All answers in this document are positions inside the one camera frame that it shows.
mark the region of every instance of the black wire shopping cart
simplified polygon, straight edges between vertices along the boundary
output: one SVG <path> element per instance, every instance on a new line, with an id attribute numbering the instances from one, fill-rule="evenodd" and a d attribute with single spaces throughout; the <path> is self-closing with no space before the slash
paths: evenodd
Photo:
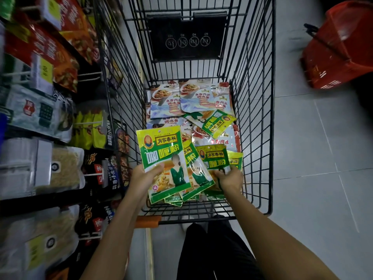
<path id="1" fill-rule="evenodd" d="M 111 118 L 127 125 L 129 166 L 141 163 L 136 130 L 146 128 L 151 85 L 182 79 L 229 81 L 244 152 L 242 192 L 272 213 L 275 0 L 93 0 Z M 117 69 L 107 68 L 107 63 Z M 108 78 L 123 76 L 117 89 Z M 148 204 L 159 224 L 208 221 L 225 201 Z"/>

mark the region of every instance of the red shopping basket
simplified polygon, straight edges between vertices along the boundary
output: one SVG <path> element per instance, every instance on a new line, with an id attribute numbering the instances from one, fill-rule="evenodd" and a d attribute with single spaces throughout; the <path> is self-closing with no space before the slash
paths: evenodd
<path id="1" fill-rule="evenodd" d="M 317 28 L 304 25 L 313 37 L 302 53 L 313 88 L 332 88 L 373 71 L 373 5 L 345 1 L 326 12 Z"/>

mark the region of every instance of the black pants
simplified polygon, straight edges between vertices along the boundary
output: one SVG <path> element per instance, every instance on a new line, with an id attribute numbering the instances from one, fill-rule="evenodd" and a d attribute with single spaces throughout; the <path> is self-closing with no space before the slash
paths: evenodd
<path id="1" fill-rule="evenodd" d="M 207 233 L 193 223 L 186 233 L 177 280 L 264 279 L 254 256 L 229 221 L 210 221 Z"/>

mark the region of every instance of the floor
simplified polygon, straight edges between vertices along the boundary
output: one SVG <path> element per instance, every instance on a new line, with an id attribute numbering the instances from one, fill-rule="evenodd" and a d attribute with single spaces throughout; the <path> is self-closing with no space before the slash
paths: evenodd
<path id="1" fill-rule="evenodd" d="M 275 152 L 270 219 L 311 249 L 341 279 L 372 279 L 373 123 L 349 85 L 306 84 L 298 59 L 320 25 L 318 0 L 277 0 Z M 246 241 L 236 221 L 235 231 Z M 152 230 L 155 279 L 176 279 L 180 225 Z M 144 231 L 136 230 L 127 279 L 145 279 Z"/>

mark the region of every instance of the hand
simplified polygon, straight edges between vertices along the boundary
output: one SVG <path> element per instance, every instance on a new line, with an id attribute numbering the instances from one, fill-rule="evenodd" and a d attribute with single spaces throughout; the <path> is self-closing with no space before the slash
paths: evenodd
<path id="1" fill-rule="evenodd" d="M 219 178 L 224 193 L 240 193 L 244 183 L 244 175 L 236 167 L 231 166 L 231 171 L 226 175 L 219 170 L 215 170 L 214 174 Z"/>
<path id="2" fill-rule="evenodd" d="M 164 168 L 165 165 L 160 163 L 152 170 L 145 173 L 144 166 L 142 164 L 137 165 L 132 171 L 131 181 L 129 182 L 126 195 L 133 195 L 133 198 L 137 198 L 141 201 L 140 206 L 143 206 L 153 179 L 155 176 L 161 174 Z"/>

